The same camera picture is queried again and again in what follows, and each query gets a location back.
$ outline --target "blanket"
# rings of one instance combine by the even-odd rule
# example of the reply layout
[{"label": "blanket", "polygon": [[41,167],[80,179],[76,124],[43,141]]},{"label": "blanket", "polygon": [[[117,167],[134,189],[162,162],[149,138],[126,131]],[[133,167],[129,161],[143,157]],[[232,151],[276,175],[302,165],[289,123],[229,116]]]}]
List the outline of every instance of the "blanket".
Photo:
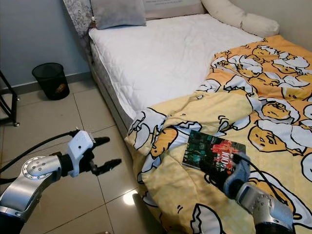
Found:
[{"label": "blanket", "polygon": [[[281,36],[215,54],[193,94],[141,111],[126,142],[143,201],[167,229],[190,234],[254,233],[253,218],[182,165],[191,130],[246,145],[293,213],[312,233],[312,53]],[[249,182],[274,196],[251,168]]]}]

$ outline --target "yellow blanket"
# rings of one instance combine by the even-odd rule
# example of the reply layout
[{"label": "yellow blanket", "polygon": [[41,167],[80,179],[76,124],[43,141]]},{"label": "yellow blanket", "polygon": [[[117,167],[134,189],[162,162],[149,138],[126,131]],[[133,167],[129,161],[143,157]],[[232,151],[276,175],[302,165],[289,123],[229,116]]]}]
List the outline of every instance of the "yellow blanket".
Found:
[{"label": "yellow blanket", "polygon": [[[246,145],[293,212],[297,234],[312,233],[312,53],[281,36],[215,55],[192,95],[143,110],[126,141],[144,202],[167,229],[254,233],[251,215],[182,165],[191,130]],[[256,171],[250,183],[274,194]]]}]

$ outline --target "bedsheet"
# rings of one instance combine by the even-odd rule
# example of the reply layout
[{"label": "bedsheet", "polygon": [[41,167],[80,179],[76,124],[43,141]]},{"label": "bedsheet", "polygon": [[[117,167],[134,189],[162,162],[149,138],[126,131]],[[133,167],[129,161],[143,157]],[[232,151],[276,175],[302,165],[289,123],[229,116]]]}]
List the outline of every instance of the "bedsheet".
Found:
[{"label": "bedsheet", "polygon": [[[297,234],[312,233],[312,53],[281,36],[217,53],[191,95],[142,110],[126,142],[143,201],[162,225],[193,234],[254,233],[252,216],[200,170],[182,165],[191,130],[246,145],[290,207]],[[257,171],[249,182],[274,196]]]},{"label": "bedsheet", "polygon": [[262,39],[208,14],[146,24],[89,32],[132,119],[143,108],[191,94],[205,79],[215,53]]}]

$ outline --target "black mesh trash can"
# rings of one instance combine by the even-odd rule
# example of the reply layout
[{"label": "black mesh trash can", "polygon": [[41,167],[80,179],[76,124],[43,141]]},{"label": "black mesh trash can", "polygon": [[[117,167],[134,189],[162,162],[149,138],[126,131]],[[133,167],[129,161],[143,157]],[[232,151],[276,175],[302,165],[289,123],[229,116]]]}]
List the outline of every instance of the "black mesh trash can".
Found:
[{"label": "black mesh trash can", "polygon": [[62,65],[52,62],[44,63],[35,67],[32,74],[49,99],[60,100],[69,95]]}]

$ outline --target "book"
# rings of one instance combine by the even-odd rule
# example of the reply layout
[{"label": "book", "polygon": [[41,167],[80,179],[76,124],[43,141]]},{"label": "book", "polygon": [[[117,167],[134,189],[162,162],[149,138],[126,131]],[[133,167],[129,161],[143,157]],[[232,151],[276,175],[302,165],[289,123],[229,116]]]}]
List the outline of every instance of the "book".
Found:
[{"label": "book", "polygon": [[233,155],[246,152],[246,146],[230,140],[191,130],[183,165],[213,177],[228,177],[234,172]]}]

